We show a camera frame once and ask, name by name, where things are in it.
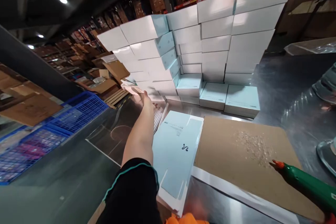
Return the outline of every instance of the cardboard sheet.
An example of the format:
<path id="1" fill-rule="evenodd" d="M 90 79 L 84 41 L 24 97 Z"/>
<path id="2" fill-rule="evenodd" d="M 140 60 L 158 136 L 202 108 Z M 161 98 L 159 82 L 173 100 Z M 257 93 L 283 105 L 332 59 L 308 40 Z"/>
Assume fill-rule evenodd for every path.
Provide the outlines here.
<path id="1" fill-rule="evenodd" d="M 323 212 L 284 181 L 270 165 L 272 159 L 301 169 L 283 129 L 205 117 L 196 167 L 282 208 L 323 222 Z"/>

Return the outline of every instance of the stainless steel table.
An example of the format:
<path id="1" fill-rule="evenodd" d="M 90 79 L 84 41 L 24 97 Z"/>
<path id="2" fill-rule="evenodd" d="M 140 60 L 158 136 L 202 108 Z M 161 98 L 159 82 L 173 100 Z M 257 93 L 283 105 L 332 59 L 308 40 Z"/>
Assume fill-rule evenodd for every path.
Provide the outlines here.
<path id="1" fill-rule="evenodd" d="M 336 55 L 264 57 L 257 66 L 252 86 L 258 87 L 260 112 L 254 120 L 218 110 L 176 101 L 169 110 L 194 116 L 218 116 L 283 128 L 304 171 L 335 186 L 335 178 L 317 157 L 316 146 L 336 136 L 335 108 L 319 99 L 311 85 L 336 61 Z M 213 223 L 277 223 L 262 213 L 191 178 L 184 212 Z M 311 223 L 299 216 L 301 223 Z"/>

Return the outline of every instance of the light blue box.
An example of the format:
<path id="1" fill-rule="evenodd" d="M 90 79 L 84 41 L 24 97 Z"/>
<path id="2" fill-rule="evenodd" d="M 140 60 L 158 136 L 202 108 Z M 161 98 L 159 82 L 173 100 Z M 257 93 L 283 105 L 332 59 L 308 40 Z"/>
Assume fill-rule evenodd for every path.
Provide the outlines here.
<path id="1" fill-rule="evenodd" d="M 199 103 L 202 107 L 224 110 L 226 94 L 228 91 L 227 84 L 207 82 Z"/>
<path id="2" fill-rule="evenodd" d="M 180 82 L 177 86 L 177 93 L 179 96 L 199 97 L 202 86 L 201 73 L 187 73 L 181 75 Z"/>
<path id="3" fill-rule="evenodd" d="M 202 127 L 203 118 L 170 111 L 154 135 L 153 167 L 174 198 L 181 199 L 189 183 Z"/>
<path id="4" fill-rule="evenodd" d="M 229 85 L 224 112 L 254 118 L 260 111 L 257 87 Z"/>

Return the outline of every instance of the blue basket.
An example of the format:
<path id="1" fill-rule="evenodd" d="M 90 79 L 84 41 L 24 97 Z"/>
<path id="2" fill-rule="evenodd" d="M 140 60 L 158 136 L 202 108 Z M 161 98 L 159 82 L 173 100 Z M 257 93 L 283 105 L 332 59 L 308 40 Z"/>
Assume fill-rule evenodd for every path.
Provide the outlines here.
<path id="1" fill-rule="evenodd" d="M 64 109 L 45 126 L 68 136 L 73 135 L 108 108 L 97 95 L 85 91 L 62 104 Z"/>
<path id="2" fill-rule="evenodd" d="M 45 126 L 31 133 L 25 131 L 27 129 L 29 128 L 22 126 L 0 139 L 0 146 L 2 147 L 0 149 L 0 185 L 11 183 L 69 137 Z M 13 143 L 15 134 L 24 133 L 28 133 L 28 135 L 24 136 L 19 142 Z M 8 145 L 12 145 L 4 149 L 6 140 L 8 140 Z"/>

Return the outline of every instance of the white paper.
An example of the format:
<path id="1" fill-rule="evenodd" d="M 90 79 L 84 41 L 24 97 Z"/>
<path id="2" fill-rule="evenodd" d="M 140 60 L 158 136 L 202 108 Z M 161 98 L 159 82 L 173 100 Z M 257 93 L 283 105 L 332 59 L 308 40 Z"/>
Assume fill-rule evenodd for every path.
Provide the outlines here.
<path id="1" fill-rule="evenodd" d="M 234 199 L 262 212 L 263 214 L 283 223 L 299 224 L 297 216 L 269 201 L 266 201 L 256 195 L 246 192 L 230 182 L 216 177 L 196 166 L 192 168 L 192 176 L 204 183 L 218 189 L 219 191 L 231 196 Z"/>

